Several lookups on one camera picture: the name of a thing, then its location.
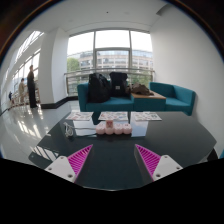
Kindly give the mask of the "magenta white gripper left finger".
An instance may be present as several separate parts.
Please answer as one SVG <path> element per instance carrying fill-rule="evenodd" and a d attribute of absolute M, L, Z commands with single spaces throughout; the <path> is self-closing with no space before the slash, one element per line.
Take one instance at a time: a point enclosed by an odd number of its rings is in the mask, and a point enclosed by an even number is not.
<path fill-rule="evenodd" d="M 92 146 L 89 145 L 68 157 L 59 156 L 46 168 L 46 171 L 74 183 L 77 180 L 91 149 Z"/>

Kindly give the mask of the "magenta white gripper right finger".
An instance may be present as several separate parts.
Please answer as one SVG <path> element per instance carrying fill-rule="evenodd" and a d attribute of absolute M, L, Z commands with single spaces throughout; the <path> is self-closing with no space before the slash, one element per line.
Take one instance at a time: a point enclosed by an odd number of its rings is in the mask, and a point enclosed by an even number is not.
<path fill-rule="evenodd" d="M 138 144 L 134 155 L 144 180 L 156 181 L 182 169 L 169 155 L 160 156 Z"/>

